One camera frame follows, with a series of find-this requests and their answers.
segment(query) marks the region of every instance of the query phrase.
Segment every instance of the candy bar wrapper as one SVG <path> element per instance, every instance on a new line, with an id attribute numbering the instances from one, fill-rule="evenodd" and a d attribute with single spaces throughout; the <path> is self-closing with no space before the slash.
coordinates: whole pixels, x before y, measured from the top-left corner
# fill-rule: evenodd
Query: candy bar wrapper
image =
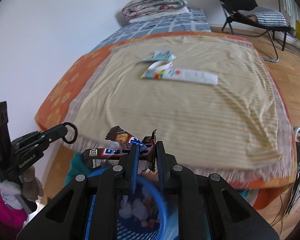
<path id="1" fill-rule="evenodd" d="M 146 149 L 146 146 L 143 144 L 142 141 L 135 138 L 132 134 L 126 132 L 125 130 L 121 129 L 120 126 L 115 126 L 110 129 L 106 136 L 106 140 L 115 141 L 119 143 L 131 143 L 140 146 L 140 151 Z"/>
<path id="2" fill-rule="evenodd" d="M 110 129 L 106 139 L 111 141 L 118 141 L 126 143 L 131 141 L 132 144 L 140 145 L 140 156 L 139 156 L 139 167 L 138 173 L 142 170 L 149 168 L 154 171 L 155 167 L 155 154 L 154 147 L 156 143 L 155 132 L 152 132 L 151 136 L 145 136 L 142 141 L 139 141 L 130 133 L 124 131 L 119 126 L 115 126 Z M 122 155 L 130 153 L 129 149 L 108 149 L 108 148 L 97 148 L 97 149 L 86 149 L 84 152 L 84 158 L 86 159 L 86 166 L 88 168 L 96 168 L 101 165 L 102 162 L 109 160 L 112 165 L 116 165 Z"/>

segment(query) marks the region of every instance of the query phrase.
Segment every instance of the wooden floor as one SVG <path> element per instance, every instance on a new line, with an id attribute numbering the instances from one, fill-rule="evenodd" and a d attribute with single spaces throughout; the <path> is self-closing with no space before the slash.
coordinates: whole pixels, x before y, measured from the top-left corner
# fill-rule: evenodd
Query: wooden floor
<path id="1" fill-rule="evenodd" d="M 268 37 L 263 36 L 260 38 L 248 38 L 255 48 L 260 52 L 262 56 L 274 58 L 274 50 Z M 278 63 L 267 62 L 275 80 L 277 81 L 279 88 L 282 91 L 283 98 L 287 104 L 288 111 L 292 120 L 293 126 L 300 125 L 300 55 L 286 49 L 281 51 L 280 45 L 277 45 L 280 60 Z M 67 171 L 69 170 L 69 163 L 73 157 L 73 152 L 61 147 L 56 155 L 56 158 L 50 169 L 48 179 L 44 187 L 45 196 L 42 198 L 42 203 L 47 203 L 47 198 L 53 198 L 59 190 L 63 187 L 63 182 Z M 290 191 L 284 192 L 282 195 L 283 208 L 285 209 L 289 198 Z M 272 223 L 274 218 L 280 211 L 281 200 L 278 197 L 268 207 L 259 211 L 259 213 L 269 222 Z M 286 236 L 293 230 L 295 225 L 300 220 L 300 199 L 293 207 L 291 213 L 279 221 L 274 229 L 281 233 L 281 239 L 285 239 Z"/>

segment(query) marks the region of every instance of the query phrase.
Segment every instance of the white cloth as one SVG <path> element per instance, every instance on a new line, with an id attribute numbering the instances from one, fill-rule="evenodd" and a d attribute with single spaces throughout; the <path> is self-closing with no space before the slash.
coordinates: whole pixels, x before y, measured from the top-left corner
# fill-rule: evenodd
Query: white cloth
<path id="1" fill-rule="evenodd" d="M 14 209 L 22 209 L 21 204 L 16 199 L 16 195 L 21 195 L 21 188 L 17 183 L 7 181 L 0 183 L 0 191 L 3 201 Z"/>
<path id="2" fill-rule="evenodd" d="M 123 199 L 120 202 L 119 216 L 124 219 L 132 217 L 131 204 L 128 202 L 128 196 L 123 196 Z"/>
<path id="3" fill-rule="evenodd" d="M 147 207 L 143 204 L 141 199 L 137 198 L 133 201 L 131 205 L 131 211 L 132 215 L 139 220 L 146 220 L 148 215 L 148 209 Z"/>

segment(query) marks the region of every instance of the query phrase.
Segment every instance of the chair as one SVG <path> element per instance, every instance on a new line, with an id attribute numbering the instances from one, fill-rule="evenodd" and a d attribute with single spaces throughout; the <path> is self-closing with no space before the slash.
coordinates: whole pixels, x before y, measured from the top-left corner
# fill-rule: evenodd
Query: chair
<path id="1" fill-rule="evenodd" d="M 258 6 L 255 0 L 220 0 L 220 2 L 221 2 L 221 5 L 222 5 L 222 8 L 223 8 L 223 11 L 225 13 L 225 16 L 226 16 L 226 22 L 223 25 L 221 31 L 224 32 L 224 33 L 230 33 L 232 35 L 239 34 L 239 35 L 245 35 L 245 36 L 250 36 L 250 37 L 261 37 L 265 33 L 268 33 L 268 35 L 270 37 L 270 40 L 272 42 L 272 46 L 274 47 L 274 51 L 275 51 L 275 54 L 276 54 L 276 59 L 266 58 L 266 57 L 264 57 L 263 59 L 265 61 L 269 61 L 269 62 L 278 62 L 279 61 L 279 55 L 278 55 L 277 49 L 274 45 L 274 40 L 271 37 L 269 31 L 272 31 L 273 35 L 274 35 L 274 32 L 276 32 L 276 31 L 284 33 L 284 39 L 283 39 L 283 45 L 282 45 L 282 51 L 283 51 L 284 47 L 285 47 L 285 44 L 286 44 L 287 32 L 290 30 L 290 27 L 288 27 L 288 26 L 277 27 L 277 26 L 261 25 L 257 22 L 252 21 L 251 19 L 237 13 L 238 10 L 246 10 L 246 11 L 253 10 L 256 6 Z M 232 22 L 238 22 L 238 23 L 246 24 L 246 25 L 249 25 L 249 26 L 264 29 L 266 31 L 263 32 L 260 35 L 236 33 L 236 32 L 233 31 L 233 28 L 231 26 Z M 229 24 L 230 32 L 224 31 L 227 24 Z"/>

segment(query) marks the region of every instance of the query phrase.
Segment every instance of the small package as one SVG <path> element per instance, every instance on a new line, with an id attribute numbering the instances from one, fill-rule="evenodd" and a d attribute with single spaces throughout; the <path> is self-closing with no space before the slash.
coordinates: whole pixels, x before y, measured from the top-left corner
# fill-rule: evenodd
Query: small package
<path id="1" fill-rule="evenodd" d="M 118 142 L 118 143 L 130 143 L 140 146 L 139 167 L 138 173 L 142 170 L 150 169 L 154 171 L 155 166 L 155 132 L 152 132 L 151 136 L 145 136 L 142 141 L 135 138 L 130 133 L 121 129 L 119 126 L 112 127 L 106 136 L 106 140 Z M 110 160 L 112 165 L 116 165 L 122 155 L 130 153 L 130 149 L 127 149 L 124 145 L 124 149 L 110 149 L 110 148 L 97 148 L 86 149 L 84 152 L 84 158 L 86 159 L 86 166 L 88 168 L 96 168 L 101 165 L 102 162 Z"/>
<path id="2" fill-rule="evenodd" d="M 175 58 L 176 58 L 176 56 L 174 56 L 172 53 L 170 53 L 170 50 L 156 50 L 152 57 L 144 58 L 141 61 L 158 61 L 158 60 L 172 61 Z"/>

